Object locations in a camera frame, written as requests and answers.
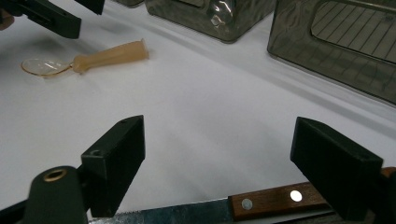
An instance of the plastic spoon handle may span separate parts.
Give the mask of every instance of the plastic spoon handle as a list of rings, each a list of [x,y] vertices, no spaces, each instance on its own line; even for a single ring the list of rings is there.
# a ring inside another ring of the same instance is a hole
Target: plastic spoon handle
[[[149,57],[145,41],[131,42],[112,49],[106,49],[92,55],[78,55],[73,61],[73,70],[84,73],[92,67],[116,63],[129,63],[144,60]]]

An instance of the metal rivet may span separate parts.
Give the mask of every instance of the metal rivet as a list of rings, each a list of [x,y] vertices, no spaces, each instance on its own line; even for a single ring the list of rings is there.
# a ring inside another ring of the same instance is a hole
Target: metal rivet
[[[253,207],[253,202],[250,199],[244,199],[242,201],[242,207],[245,210],[250,210]]]
[[[290,197],[295,202],[300,202],[303,199],[303,195],[298,190],[294,190],[290,193]]]

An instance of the spoon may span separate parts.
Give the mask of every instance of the spoon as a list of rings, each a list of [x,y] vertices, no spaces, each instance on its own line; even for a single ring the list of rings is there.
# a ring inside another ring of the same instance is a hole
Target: spoon
[[[144,39],[99,51],[92,55],[78,55],[71,63],[50,59],[28,59],[21,63],[23,71],[40,77],[53,77],[73,68],[77,73],[84,73],[92,67],[116,63],[128,63],[149,57]]]

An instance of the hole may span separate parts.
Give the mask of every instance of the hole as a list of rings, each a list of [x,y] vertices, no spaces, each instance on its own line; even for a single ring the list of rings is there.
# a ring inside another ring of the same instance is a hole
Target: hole
[[[290,193],[290,197],[295,202],[300,202],[303,199],[303,195],[298,190],[294,190]]]
[[[204,0],[174,0],[174,1],[185,3],[192,7],[203,7],[204,6]]]
[[[53,170],[46,175],[44,175],[44,181],[53,182],[63,178],[67,174],[65,169]]]
[[[93,155],[93,156],[100,156],[102,153],[101,153],[100,150],[97,150],[97,149],[96,149],[96,150],[94,150],[94,151],[91,151],[90,154]]]

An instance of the tan handle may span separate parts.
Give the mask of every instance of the tan handle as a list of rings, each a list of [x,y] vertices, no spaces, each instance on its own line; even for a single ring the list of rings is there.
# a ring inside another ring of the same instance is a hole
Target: tan handle
[[[78,55],[73,61],[73,70],[84,73],[92,67],[116,63],[129,63],[144,60],[149,57],[145,41],[131,42],[112,49],[106,49],[92,55]]]
[[[302,196],[299,202],[290,195],[298,194],[296,191]],[[235,221],[330,208],[309,182],[238,194],[230,196],[229,201]]]

